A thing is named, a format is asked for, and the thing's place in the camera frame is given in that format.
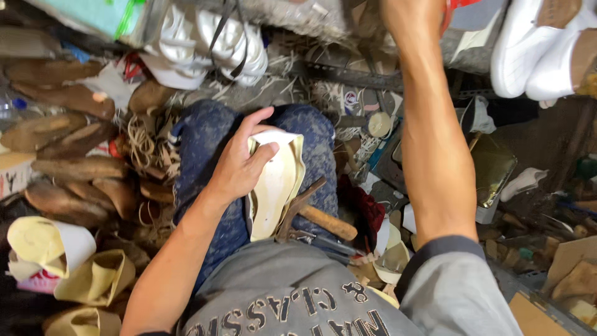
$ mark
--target man's left arm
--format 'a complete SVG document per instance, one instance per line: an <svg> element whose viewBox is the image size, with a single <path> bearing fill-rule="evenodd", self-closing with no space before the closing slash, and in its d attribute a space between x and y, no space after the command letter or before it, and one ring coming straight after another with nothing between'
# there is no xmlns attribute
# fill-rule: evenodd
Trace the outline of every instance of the man's left arm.
<svg viewBox="0 0 597 336"><path fill-rule="evenodd" d="M272 113L273 108L266 108L246 117L228 142L208 185L135 284L121 335L171 331L189 302L224 211L255 187L263 167L279 149L277 143L270 143L253 156L248 151L248 137L270 129L258 123Z"/></svg>

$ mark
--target paint-stained jeans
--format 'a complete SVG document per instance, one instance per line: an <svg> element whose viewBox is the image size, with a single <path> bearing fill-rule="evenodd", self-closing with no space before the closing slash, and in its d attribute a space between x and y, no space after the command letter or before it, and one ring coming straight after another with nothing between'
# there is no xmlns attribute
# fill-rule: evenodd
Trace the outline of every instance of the paint-stained jeans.
<svg viewBox="0 0 597 336"><path fill-rule="evenodd" d="M172 132L174 136L181 136L180 176L174 184L175 224L180 222L189 206L211 179L222 150L236 132L243 117L242 114L213 100L200 100L184 109L179 123ZM336 162L332 153L334 127L330 121L312 106L284 105L276 107L274 115L267 122L286 132L304 136L303 161L306 173L299 193L321 176L325 176L328 182L311 196L309 204L337 216ZM293 227L324 237L333 237L328 231L300 216L293 219ZM226 257L248 242L245 202L243 198L239 198L226 209L216 228L197 276L195 291Z"/></svg>

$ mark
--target white shoe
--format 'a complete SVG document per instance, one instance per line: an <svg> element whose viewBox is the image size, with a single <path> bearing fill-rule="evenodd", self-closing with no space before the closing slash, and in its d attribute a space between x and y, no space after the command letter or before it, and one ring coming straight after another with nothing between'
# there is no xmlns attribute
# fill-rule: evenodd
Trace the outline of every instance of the white shoe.
<svg viewBox="0 0 597 336"><path fill-rule="evenodd" d="M491 83L498 96L514 98L524 92L541 56L578 12L578 1L550 0L546 6L543 0L512 1L491 55Z"/></svg>
<svg viewBox="0 0 597 336"><path fill-rule="evenodd" d="M594 9L595 0L585 0L579 14L538 62L527 81L526 91L530 99L557 99L574 94L580 86L597 51L596 34L584 30L597 28Z"/></svg>

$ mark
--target dark red cloth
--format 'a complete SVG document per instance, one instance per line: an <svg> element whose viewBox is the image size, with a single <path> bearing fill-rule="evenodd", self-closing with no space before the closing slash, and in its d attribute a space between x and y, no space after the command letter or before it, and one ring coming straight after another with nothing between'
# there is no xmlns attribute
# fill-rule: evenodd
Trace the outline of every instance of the dark red cloth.
<svg viewBox="0 0 597 336"><path fill-rule="evenodd" d="M367 220L369 226L369 241L372 242L371 250L377 244L377 232L386 214L386 208L375 202L373 196L367 194L361 187L353 187L347 175L342 175L338 180L338 199L353 209L357 209Z"/></svg>

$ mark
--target t-shirt sleeve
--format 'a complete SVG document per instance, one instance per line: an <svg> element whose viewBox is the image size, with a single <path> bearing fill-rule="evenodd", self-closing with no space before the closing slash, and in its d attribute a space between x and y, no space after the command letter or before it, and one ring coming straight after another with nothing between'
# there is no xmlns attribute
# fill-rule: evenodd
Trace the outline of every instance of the t-shirt sleeve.
<svg viewBox="0 0 597 336"><path fill-rule="evenodd" d="M483 250L462 236L425 244L395 293L400 310L426 335L522 335Z"/></svg>

